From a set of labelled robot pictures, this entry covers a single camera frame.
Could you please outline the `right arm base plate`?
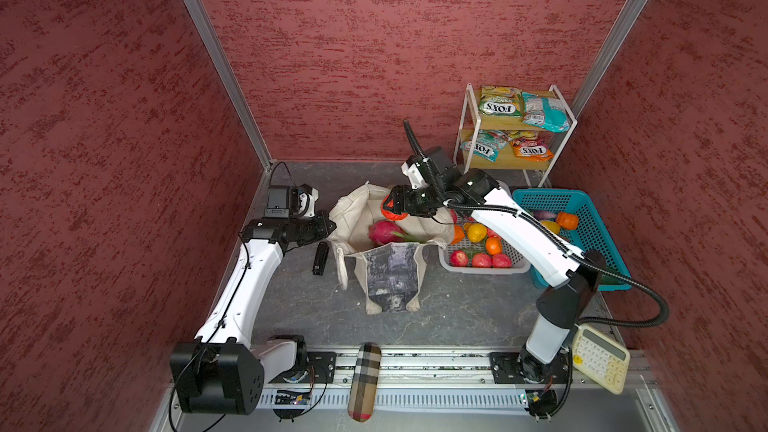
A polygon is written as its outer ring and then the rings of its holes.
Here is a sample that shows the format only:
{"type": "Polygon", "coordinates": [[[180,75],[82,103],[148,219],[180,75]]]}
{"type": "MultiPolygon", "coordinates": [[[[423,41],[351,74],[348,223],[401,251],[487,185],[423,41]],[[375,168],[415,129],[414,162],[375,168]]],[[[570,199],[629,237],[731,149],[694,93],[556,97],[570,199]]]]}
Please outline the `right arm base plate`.
{"type": "Polygon", "coordinates": [[[520,352],[491,352],[490,370],[495,384],[565,384],[569,362],[564,352],[545,364],[526,350],[520,352]]]}

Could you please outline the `pink dragon fruit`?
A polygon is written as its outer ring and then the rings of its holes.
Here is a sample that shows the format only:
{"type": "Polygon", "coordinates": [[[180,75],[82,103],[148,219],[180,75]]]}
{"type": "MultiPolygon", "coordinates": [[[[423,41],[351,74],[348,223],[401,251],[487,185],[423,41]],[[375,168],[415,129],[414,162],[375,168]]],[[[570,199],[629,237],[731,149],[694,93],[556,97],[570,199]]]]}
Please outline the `pink dragon fruit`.
{"type": "Polygon", "coordinates": [[[422,243],[422,240],[405,232],[395,222],[380,220],[368,228],[368,238],[376,246],[384,246],[390,243],[422,243]]]}

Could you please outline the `cream canvas tote bag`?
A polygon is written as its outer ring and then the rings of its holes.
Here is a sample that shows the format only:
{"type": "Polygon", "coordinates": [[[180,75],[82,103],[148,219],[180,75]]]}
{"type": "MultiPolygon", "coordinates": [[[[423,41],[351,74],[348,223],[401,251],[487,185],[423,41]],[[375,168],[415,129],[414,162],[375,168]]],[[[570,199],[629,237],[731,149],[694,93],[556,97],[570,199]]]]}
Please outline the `cream canvas tote bag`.
{"type": "Polygon", "coordinates": [[[454,239],[454,221],[445,208],[435,218],[409,216],[396,225],[413,241],[378,245],[369,237],[373,226],[384,221],[381,202],[390,190],[366,183],[341,197],[330,211],[336,229],[329,237],[341,289],[354,277],[365,295],[369,315],[420,310],[419,294],[426,274],[423,249],[441,249],[454,239]]]}

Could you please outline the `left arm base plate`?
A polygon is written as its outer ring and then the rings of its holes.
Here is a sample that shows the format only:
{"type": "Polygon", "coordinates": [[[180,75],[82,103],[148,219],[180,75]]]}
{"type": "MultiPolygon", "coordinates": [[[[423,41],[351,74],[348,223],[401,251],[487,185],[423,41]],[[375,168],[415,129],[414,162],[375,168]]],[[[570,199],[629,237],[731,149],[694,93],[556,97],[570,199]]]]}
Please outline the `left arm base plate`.
{"type": "Polygon", "coordinates": [[[338,354],[333,351],[309,351],[289,370],[270,381],[274,385],[326,384],[334,379],[338,354]]]}

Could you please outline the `red bell pepper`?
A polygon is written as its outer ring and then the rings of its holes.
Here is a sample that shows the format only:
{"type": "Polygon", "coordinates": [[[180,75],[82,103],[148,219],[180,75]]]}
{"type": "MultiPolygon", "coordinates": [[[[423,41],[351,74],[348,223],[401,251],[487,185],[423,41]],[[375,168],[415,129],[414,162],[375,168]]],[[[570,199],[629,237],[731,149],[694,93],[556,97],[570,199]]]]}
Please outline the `red bell pepper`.
{"type": "Polygon", "coordinates": [[[383,217],[390,221],[400,221],[407,217],[406,213],[395,212],[394,199],[390,195],[381,202],[380,211],[383,217]]]}

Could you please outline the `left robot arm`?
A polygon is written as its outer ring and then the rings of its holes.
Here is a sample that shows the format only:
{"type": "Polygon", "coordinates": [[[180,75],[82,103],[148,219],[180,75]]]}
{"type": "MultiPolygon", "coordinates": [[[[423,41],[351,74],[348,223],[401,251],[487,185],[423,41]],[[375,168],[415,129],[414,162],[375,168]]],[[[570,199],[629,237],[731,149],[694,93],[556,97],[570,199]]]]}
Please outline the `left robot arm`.
{"type": "Polygon", "coordinates": [[[335,229],[326,211],[247,224],[219,301],[195,339],[178,343],[171,353],[174,391],[182,412],[248,415],[265,384],[308,368],[303,337],[277,336],[253,348],[251,334],[269,282],[290,246],[321,242],[335,229]]]}

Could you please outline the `orange tangerine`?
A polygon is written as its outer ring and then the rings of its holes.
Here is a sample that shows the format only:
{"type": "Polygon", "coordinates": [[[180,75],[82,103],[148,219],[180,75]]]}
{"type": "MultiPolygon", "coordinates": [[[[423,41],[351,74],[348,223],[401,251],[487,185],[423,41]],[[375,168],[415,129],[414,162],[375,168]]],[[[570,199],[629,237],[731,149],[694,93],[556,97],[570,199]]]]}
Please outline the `orange tangerine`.
{"type": "Polygon", "coordinates": [[[498,237],[488,237],[485,240],[485,249],[490,256],[503,252],[502,241],[498,237]]]}

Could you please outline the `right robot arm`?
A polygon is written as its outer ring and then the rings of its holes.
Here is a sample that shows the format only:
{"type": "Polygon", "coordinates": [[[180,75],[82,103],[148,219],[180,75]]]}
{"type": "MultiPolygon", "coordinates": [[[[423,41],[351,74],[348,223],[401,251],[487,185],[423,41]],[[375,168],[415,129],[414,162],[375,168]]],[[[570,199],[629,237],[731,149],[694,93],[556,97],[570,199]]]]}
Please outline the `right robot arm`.
{"type": "Polygon", "coordinates": [[[492,229],[539,272],[549,287],[536,301],[538,317],[519,353],[519,374],[531,383],[551,375],[551,364],[598,289],[602,273],[591,256],[549,231],[484,171],[433,176],[421,188],[399,185],[382,201],[392,214],[430,218],[447,208],[492,229]]]}

